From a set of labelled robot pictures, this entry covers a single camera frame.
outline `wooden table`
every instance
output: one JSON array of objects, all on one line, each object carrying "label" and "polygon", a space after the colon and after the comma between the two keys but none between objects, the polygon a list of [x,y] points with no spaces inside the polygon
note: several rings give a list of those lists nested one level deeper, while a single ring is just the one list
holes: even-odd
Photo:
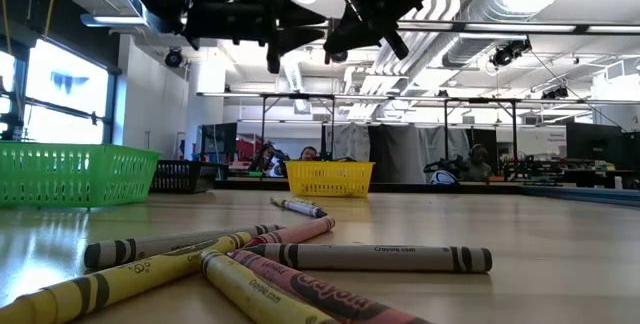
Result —
[{"label": "wooden table", "polygon": [[[0,210],[0,305],[83,272],[88,242],[309,220],[268,204],[286,193],[152,195],[92,210]],[[640,211],[507,195],[370,194],[318,199],[334,231],[313,243],[491,249],[490,275],[312,272],[434,323],[637,323]],[[248,323],[200,275],[87,316],[86,323]]]}]

